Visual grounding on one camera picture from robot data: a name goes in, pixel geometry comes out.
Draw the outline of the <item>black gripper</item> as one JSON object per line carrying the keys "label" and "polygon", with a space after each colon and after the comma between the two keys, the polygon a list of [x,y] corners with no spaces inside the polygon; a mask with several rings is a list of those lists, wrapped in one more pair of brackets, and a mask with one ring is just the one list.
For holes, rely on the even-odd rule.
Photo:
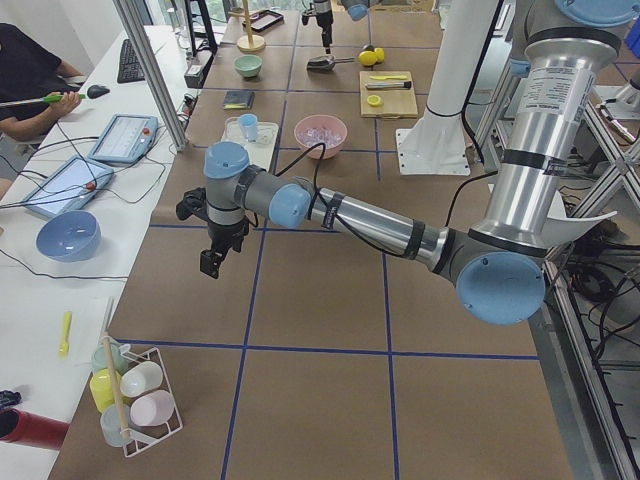
{"label": "black gripper", "polygon": [[[181,201],[175,207],[176,216],[180,221],[185,221],[191,216],[207,221],[206,189],[198,187],[186,191]],[[248,222],[237,222],[223,225],[215,222],[208,223],[208,234],[211,239],[211,247],[200,253],[200,271],[214,279],[219,278],[220,268],[225,261],[228,252],[242,250],[244,238],[249,233]]]}
{"label": "black gripper", "polygon": [[332,25],[333,10],[330,0],[309,1],[301,12],[303,25],[307,25],[310,18],[314,18],[319,27],[322,28],[321,40],[326,54],[331,53],[332,45]]}

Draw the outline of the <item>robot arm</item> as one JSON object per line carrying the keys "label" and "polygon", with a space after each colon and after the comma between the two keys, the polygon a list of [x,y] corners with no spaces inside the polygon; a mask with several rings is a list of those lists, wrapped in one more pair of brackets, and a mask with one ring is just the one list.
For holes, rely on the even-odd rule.
{"label": "robot arm", "polygon": [[[341,1],[353,21],[363,19],[376,1],[346,0]],[[304,26],[309,23],[309,19],[314,18],[316,24],[321,28],[321,41],[326,54],[331,53],[333,37],[333,7],[330,0],[313,0],[308,7],[301,12],[301,22]]]}
{"label": "robot arm", "polygon": [[289,229],[310,220],[424,264],[450,281],[482,321],[508,325],[530,318],[544,301],[547,252],[593,226],[591,219],[552,219],[549,209],[596,76],[618,57],[638,14],[635,1],[517,3],[507,69],[523,79],[524,90],[487,210],[465,232],[272,174],[253,165],[241,144],[213,144],[205,154],[205,186],[186,192],[176,207],[179,219],[207,224],[211,245],[201,254],[201,271],[218,276],[228,252],[241,249],[250,214]]}

